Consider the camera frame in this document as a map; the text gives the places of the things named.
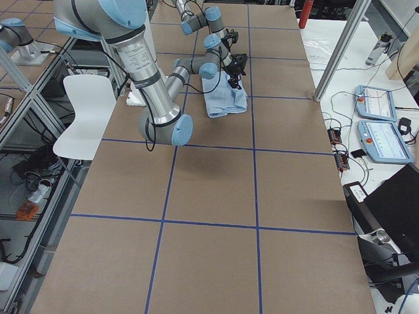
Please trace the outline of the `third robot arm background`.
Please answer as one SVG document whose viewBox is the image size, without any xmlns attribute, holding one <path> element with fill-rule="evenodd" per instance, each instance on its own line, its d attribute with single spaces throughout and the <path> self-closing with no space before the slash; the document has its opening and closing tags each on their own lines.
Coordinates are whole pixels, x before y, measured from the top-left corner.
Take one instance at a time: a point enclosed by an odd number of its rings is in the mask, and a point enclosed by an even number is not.
<svg viewBox="0 0 419 314">
<path fill-rule="evenodd" d="M 48 56 L 42 53 L 45 44 L 37 42 L 19 18 L 6 18 L 1 21 L 1 48 L 8 54 L 17 50 L 12 61 L 17 65 L 42 65 Z"/>
</svg>

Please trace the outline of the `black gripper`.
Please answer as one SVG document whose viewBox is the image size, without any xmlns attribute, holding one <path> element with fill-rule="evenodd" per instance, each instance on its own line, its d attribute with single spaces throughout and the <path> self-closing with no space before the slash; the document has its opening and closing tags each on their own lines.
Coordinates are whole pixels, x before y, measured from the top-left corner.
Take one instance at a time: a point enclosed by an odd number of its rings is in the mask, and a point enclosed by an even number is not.
<svg viewBox="0 0 419 314">
<path fill-rule="evenodd" d="M 236 44 L 238 42 L 239 34 L 234 29 L 226 30 L 225 33 L 225 42 L 227 44 Z"/>
<path fill-rule="evenodd" d="M 240 90 L 240 79 L 238 77 L 246 76 L 245 68 L 248 56 L 247 54 L 233 54 L 231 57 L 232 61 L 228 65 L 228 73 L 232 77 L 229 78 L 228 84 L 231 88 Z"/>
</svg>

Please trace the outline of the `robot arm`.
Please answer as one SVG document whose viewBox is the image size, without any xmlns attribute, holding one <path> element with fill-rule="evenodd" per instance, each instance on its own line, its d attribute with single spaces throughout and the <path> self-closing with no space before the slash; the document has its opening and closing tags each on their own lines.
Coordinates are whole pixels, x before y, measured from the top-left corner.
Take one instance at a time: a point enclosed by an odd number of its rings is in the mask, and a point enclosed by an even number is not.
<svg viewBox="0 0 419 314">
<path fill-rule="evenodd" d="M 190 76 L 212 79 L 224 71 L 228 85 L 239 89 L 247 55 L 232 54 L 230 47 L 237 42 L 238 33 L 225 27 L 218 7 L 194 14 L 188 1 L 174 1 L 173 5 L 184 34 L 208 27 L 209 35 L 204 39 L 205 55 L 178 59 L 167 79 L 162 78 L 145 38 L 149 21 L 145 1 L 55 1 L 54 22 L 69 37 L 105 41 L 114 47 L 146 105 L 139 116 L 140 134 L 152 143 L 183 146 L 191 138 L 193 122 L 174 101 Z"/>
<path fill-rule="evenodd" d="M 200 12 L 195 14 L 189 8 L 189 3 L 197 5 Z M 209 33 L 217 35 L 229 50 L 238 42 L 238 32 L 225 27 L 219 7 L 202 9 L 196 1 L 172 1 L 172 4 L 181 17 L 181 29 L 185 35 L 191 35 L 199 29 L 208 27 Z"/>
</svg>

